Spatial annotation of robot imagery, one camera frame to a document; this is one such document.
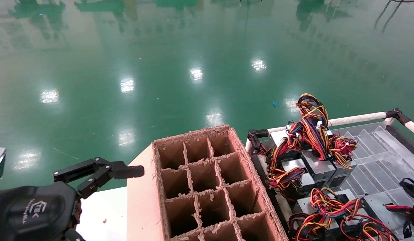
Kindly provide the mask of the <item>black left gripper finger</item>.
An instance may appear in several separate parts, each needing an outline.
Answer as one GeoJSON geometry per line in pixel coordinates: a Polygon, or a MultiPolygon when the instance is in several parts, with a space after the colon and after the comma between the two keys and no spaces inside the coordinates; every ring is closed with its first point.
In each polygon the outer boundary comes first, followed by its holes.
{"type": "Polygon", "coordinates": [[[143,166],[126,166],[123,161],[110,162],[95,157],[55,171],[53,178],[54,182],[70,183],[87,177],[87,180],[77,186],[80,198],[87,199],[112,179],[131,179],[144,174],[143,166]]]}

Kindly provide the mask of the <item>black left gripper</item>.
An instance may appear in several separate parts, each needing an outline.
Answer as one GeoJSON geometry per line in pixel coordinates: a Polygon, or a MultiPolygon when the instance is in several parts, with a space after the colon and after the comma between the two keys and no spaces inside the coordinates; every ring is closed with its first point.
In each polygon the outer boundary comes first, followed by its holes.
{"type": "Polygon", "coordinates": [[[63,182],[0,190],[0,241],[85,241],[80,214],[80,196],[63,182]]]}

